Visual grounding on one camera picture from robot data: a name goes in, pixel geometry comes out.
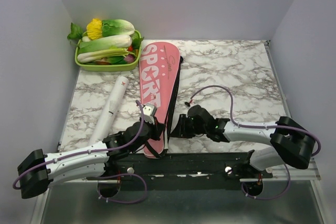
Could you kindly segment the pink racket bag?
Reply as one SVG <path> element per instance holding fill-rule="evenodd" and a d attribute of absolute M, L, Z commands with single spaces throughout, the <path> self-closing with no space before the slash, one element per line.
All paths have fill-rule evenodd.
<path fill-rule="evenodd" d="M 141 103 L 156 106 L 155 116 L 165 125 L 160 139 L 148 140 L 147 158 L 161 158 L 168 149 L 183 58 L 172 43 L 159 41 L 146 45 L 139 60 Z"/>

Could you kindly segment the white shuttlecock tube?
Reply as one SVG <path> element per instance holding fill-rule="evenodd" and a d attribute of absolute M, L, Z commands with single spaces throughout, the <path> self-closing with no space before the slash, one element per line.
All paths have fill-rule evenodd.
<path fill-rule="evenodd" d="M 118 76 L 103 107 L 102 113 L 96 123 L 88 145 L 93 145 L 98 141 L 102 141 L 108 136 L 112 123 L 122 103 L 123 96 L 129 84 L 126 77 Z"/>

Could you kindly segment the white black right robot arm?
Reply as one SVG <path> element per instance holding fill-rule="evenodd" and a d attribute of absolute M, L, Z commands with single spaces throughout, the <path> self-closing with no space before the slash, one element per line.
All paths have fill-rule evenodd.
<path fill-rule="evenodd" d="M 316 140 L 291 118 L 282 116 L 276 122 L 239 124 L 232 119 L 214 118 L 203 107 L 195 105 L 181 114 L 170 134 L 175 138 L 206 135 L 214 142 L 252 142 L 267 148 L 251 151 L 248 161 L 241 165 L 242 173 L 255 177 L 268 167 L 287 164 L 296 169 L 307 169 Z"/>

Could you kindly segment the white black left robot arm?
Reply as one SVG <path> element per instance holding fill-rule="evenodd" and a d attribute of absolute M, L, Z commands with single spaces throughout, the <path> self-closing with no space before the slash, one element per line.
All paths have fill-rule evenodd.
<path fill-rule="evenodd" d="M 134 154 L 148 140 L 161 140 L 164 130 L 165 124 L 158 121 L 140 121 L 76 151 L 45 154 L 41 149 L 34 150 L 19 164 L 13 188 L 20 190 L 23 199 L 29 199 L 54 184 L 77 178 L 112 179 L 117 171 L 115 161 Z"/>

